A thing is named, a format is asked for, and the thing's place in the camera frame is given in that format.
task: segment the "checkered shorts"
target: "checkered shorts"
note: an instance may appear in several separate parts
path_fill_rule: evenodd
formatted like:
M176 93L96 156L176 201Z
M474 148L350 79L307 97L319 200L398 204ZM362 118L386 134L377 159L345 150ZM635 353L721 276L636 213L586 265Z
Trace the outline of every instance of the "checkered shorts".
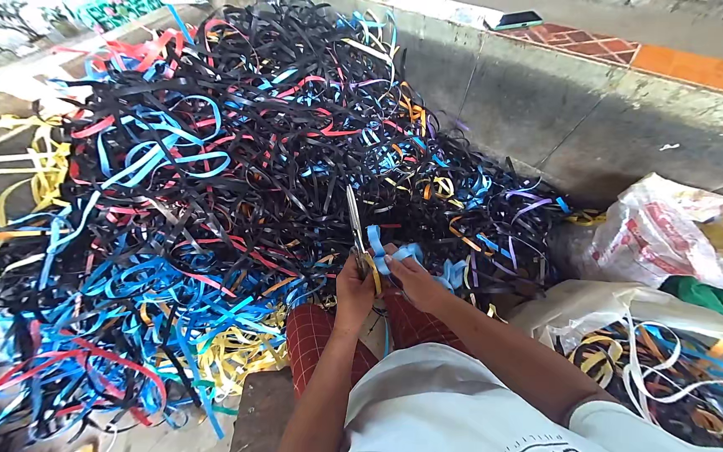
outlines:
M424 313L407 302L401 295L384 298L390 321L395 350L417 344L433 342L454 347L470 354L462 341L437 317ZM286 324L286 344L292 364L295 395L300 397L314 373L317 361L326 348L333 329L333 316L316 305L297 306L289 313ZM353 385L367 373L378 359L361 341L356 343L354 364L350 373Z

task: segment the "orange tile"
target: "orange tile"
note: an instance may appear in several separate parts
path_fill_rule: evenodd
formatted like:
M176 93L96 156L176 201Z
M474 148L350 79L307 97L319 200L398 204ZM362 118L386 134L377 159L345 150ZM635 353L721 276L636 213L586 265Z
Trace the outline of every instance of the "orange tile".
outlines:
M632 67L723 89L723 59L644 44Z

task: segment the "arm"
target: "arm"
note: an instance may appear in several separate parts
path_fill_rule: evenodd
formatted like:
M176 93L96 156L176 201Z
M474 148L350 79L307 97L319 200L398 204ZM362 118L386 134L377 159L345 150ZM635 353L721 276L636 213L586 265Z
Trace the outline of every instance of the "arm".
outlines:
M295 412L289 418L278 452L336 452L345 428L350 369L356 342L373 307L374 282L358 277L353 255L336 277L336 320L331 337Z
M418 309L443 321L490 372L550 420L566 426L583 402L615 401L565 357L448 292L413 259L385 259Z

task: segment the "scissors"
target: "scissors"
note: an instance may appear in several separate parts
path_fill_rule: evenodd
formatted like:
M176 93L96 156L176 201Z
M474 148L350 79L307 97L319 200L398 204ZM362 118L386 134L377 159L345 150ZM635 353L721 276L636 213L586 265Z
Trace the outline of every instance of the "scissors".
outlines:
M359 209L356 205L356 194L352 187L348 185L346 190L348 197L348 210L350 212L350 228L354 234L354 246L350 249L356 256L356 268L359 270L359 277L363 280L370 271L368 260L362 255L367 254L367 249L362 242L362 221L359 220Z

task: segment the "mobile phone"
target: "mobile phone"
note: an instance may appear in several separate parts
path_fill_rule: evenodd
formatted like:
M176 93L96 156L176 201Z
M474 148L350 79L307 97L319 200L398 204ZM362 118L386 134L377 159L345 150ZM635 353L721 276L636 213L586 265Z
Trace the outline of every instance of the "mobile phone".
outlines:
M497 25L487 23L487 20L485 20L487 28L493 31L508 30L510 28L524 28L526 26L540 25L541 23L543 23L543 18L534 11L522 11L520 13L509 13L508 15L503 15Z

